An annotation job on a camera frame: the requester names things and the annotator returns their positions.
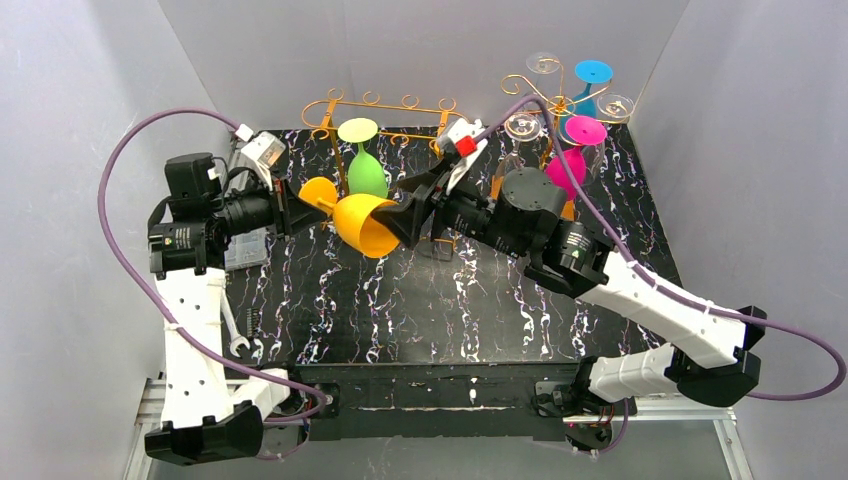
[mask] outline wrench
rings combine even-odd
[[[236,319],[233,317],[233,311],[230,309],[230,302],[227,300],[227,294],[221,294],[221,312],[224,314],[224,321],[227,322],[227,330],[230,331],[230,353],[236,358],[241,358],[238,353],[239,347],[245,347],[250,351],[250,342],[239,333],[236,326]]]

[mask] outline marble tabletop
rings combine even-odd
[[[433,134],[434,128],[398,129]],[[289,178],[299,188],[326,176],[338,184],[328,140],[309,130],[277,132],[290,154]],[[342,144],[349,164],[355,151]],[[546,141],[519,144],[529,166],[538,164]],[[493,136],[470,172],[482,193],[498,162],[514,148],[503,131]],[[366,149],[386,166],[394,183],[435,161],[427,142],[392,145],[376,137]],[[601,212],[648,268],[678,281],[642,166],[626,126],[609,128],[606,162],[587,187]],[[578,218],[600,229],[588,209]],[[260,309],[262,348],[245,363],[461,363],[567,362],[586,355],[618,356],[659,345],[644,328],[600,307],[552,294],[521,275],[513,260],[459,237],[432,255],[429,245],[400,247],[368,259],[328,228],[301,232],[289,242],[268,236],[269,259],[230,272],[227,294],[240,329],[247,308]]]

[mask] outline gold wire stand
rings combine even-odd
[[[520,95],[521,94],[521,82],[526,83],[527,86],[529,86],[530,89],[533,90],[533,93],[535,93],[536,95],[539,95],[540,97],[542,97],[545,100],[545,109],[548,112],[550,112],[551,115],[553,115],[553,117],[554,117],[554,131],[548,132],[548,146],[547,146],[547,148],[545,148],[545,153],[542,155],[541,159],[539,160],[539,168],[543,169],[543,168],[545,168],[545,166],[547,164],[548,157],[550,157],[551,152],[553,151],[554,135],[557,135],[557,132],[559,132],[560,122],[564,121],[564,120],[562,120],[562,118],[568,117],[570,115],[574,115],[574,111],[576,110],[576,106],[577,106],[578,103],[585,102],[586,100],[591,100],[591,99],[597,97],[598,95],[601,95],[602,93],[608,91],[609,88],[612,86],[612,80],[607,82],[606,85],[604,85],[603,88],[601,88],[600,90],[593,92],[593,93],[581,98],[580,100],[575,101],[575,100],[572,100],[570,97],[567,97],[563,94],[563,92],[565,91],[565,67],[562,65],[562,63],[560,63],[560,61],[556,58],[543,58],[543,59],[539,60],[539,63],[540,64],[552,63],[552,64],[556,64],[558,66],[559,72],[560,72],[560,74],[559,74],[559,94],[558,95],[548,97],[547,95],[542,93],[542,91],[539,90],[539,88],[536,87],[536,85],[534,85],[533,82],[530,81],[530,79],[528,79],[524,75],[520,75],[520,74],[517,74],[517,73],[507,75],[503,79],[501,79],[501,90],[504,93],[506,93],[507,95]],[[509,81],[512,81],[513,88],[507,88],[506,85]],[[526,110],[526,113],[537,115],[537,114],[542,113],[542,111],[541,110]],[[598,119],[599,122],[614,124],[614,123],[624,123],[627,120],[627,118],[630,117],[630,115],[633,113],[633,111],[632,111],[632,108],[628,107],[627,105],[622,104],[621,102],[613,102],[613,103],[610,103],[609,105],[605,105],[604,108],[601,109],[600,113],[613,118],[613,120]],[[579,146],[578,144],[570,142],[568,140],[565,140],[565,139],[562,139],[562,140],[565,143],[567,143],[567,144],[569,144],[573,147]]]
[[[327,98],[323,100],[317,100],[306,107],[304,107],[303,111],[300,112],[300,119],[303,120],[303,123],[306,124],[309,128],[312,129],[312,133],[310,133],[310,138],[314,140],[326,140],[330,139],[330,143],[333,147],[333,156],[336,159],[336,168],[339,171],[339,179],[342,187],[342,191],[345,195],[349,193],[348,185],[347,185],[347,172],[344,168],[344,162],[342,162],[342,155],[339,150],[339,139],[338,135],[336,135],[336,131],[338,127],[333,123],[333,113],[335,112],[336,106],[338,105],[349,105],[352,107],[362,107],[362,108],[381,108],[385,110],[400,110],[407,112],[418,112],[418,113],[430,113],[433,115],[439,116],[439,127],[436,130],[436,136],[442,133],[442,130],[447,126],[448,121],[451,116],[463,118],[468,121],[468,118],[465,115],[456,112],[456,100],[453,98],[442,98],[439,100],[439,109],[430,109],[430,108],[418,108],[418,104],[421,103],[421,100],[418,97],[413,97],[412,95],[404,95],[403,98],[400,99],[400,105],[381,105],[380,104],[380,95],[377,93],[373,93],[371,91],[367,91],[362,95],[361,102],[351,102],[344,99],[345,92],[341,89],[331,88],[330,91],[327,92]],[[446,108],[443,104],[450,101],[452,104],[450,108]],[[320,124],[310,123],[306,120],[306,112],[309,111],[310,108],[324,104],[326,105],[326,110],[324,111],[323,117],[321,119]],[[384,130],[380,130],[377,132],[377,135],[383,135],[389,137],[389,142],[392,145],[398,145],[400,142],[401,146],[404,146],[409,143],[410,139],[417,140],[429,140],[430,149],[433,152],[438,154],[438,149],[436,148],[436,137],[431,137],[427,135],[414,135],[414,134],[406,134],[406,133],[393,133],[387,132]]]

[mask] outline black spring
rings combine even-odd
[[[262,311],[258,308],[247,309],[247,335],[249,339],[259,337],[259,325],[262,323]]]

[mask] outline marble surface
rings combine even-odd
[[[399,129],[432,134],[433,128]],[[612,126],[606,161],[587,190],[643,264],[677,282],[674,261],[627,128]],[[288,145],[292,185],[338,175],[328,140],[308,130],[279,132]],[[519,144],[530,166],[545,142]],[[355,152],[342,145],[346,165]],[[366,145],[391,183],[435,161],[425,141]],[[513,149],[502,131],[490,139],[470,178],[483,193],[498,162]],[[579,220],[600,229],[578,203]],[[246,363],[569,361],[585,355],[618,356],[657,346],[661,339],[617,314],[552,294],[520,274],[512,260],[459,237],[455,253],[429,245],[400,247],[367,259],[328,228],[300,233],[288,243],[268,237],[271,256],[229,274],[227,294],[245,328],[245,310],[261,309],[262,348]]]

